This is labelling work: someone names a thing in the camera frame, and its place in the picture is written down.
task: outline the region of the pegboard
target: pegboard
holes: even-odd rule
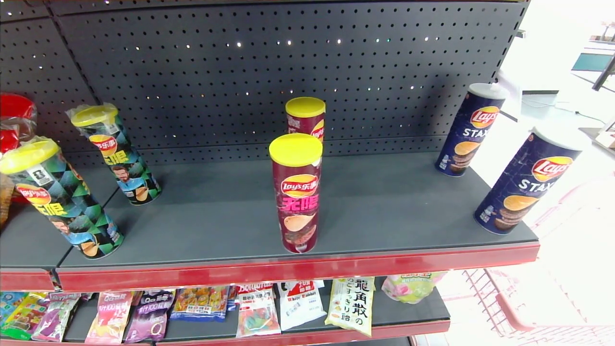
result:
[[[349,156],[439,151],[445,139],[446,136],[412,137],[408,139],[328,140],[325,142],[324,155]],[[269,157],[268,148],[268,143],[262,143],[145,149],[139,152],[150,165],[156,165],[259,160]],[[66,158],[70,162],[76,163],[77,167],[99,166],[101,161],[98,152],[67,153]]]
[[[47,16],[49,13],[42,1],[2,0],[0,2],[0,22],[3,23]]]
[[[284,103],[327,103],[327,140],[445,135],[526,3],[168,7],[60,17],[96,95],[142,149],[268,143]]]
[[[1,90],[24,95],[36,104],[39,135],[57,140],[66,151],[91,150],[64,112],[95,101],[53,21],[2,23],[0,31]]]
[[[88,166],[102,161],[64,111],[95,96],[153,164],[266,158],[300,95],[327,103],[326,155],[437,151],[528,5],[208,4],[50,2],[51,17],[2,23],[2,89],[33,99],[39,133]]]

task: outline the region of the white lid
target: white lid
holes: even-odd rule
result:
[[[476,96],[492,100],[505,100],[508,97],[508,91],[497,84],[472,83],[468,91]]]
[[[543,121],[532,129],[535,135],[560,148],[581,151],[589,147],[592,141],[579,129],[562,126],[553,121]]]

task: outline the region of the blue chip can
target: blue chip can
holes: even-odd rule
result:
[[[451,177],[465,173],[507,96],[497,84],[470,84],[435,162],[438,171]]]
[[[578,130],[548,124],[534,127],[474,218],[492,233],[509,234],[589,144]]]

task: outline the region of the maroon chip can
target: maroon chip can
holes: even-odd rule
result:
[[[316,245],[322,143],[309,134],[287,134],[269,145],[282,244],[302,254]]]
[[[288,133],[325,138],[325,102],[315,97],[297,97],[286,103]]]

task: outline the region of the potato chip can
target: potato chip can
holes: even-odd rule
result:
[[[286,103],[288,133],[325,139],[325,102],[315,97],[297,97]]]
[[[117,184],[133,205],[141,206],[160,195],[160,186],[132,146],[114,105],[80,106],[67,113],[79,132],[100,150]]]
[[[577,129],[553,124],[534,127],[474,212],[474,219],[492,233],[509,234],[589,145],[589,138]]]
[[[282,244],[295,254],[316,245],[322,143],[309,134],[287,134],[269,145]]]
[[[466,172],[507,96],[508,92],[497,84],[470,84],[435,161],[438,171],[450,177]]]
[[[8,151],[0,172],[86,258],[99,259],[122,244],[124,235],[53,140],[35,137]]]

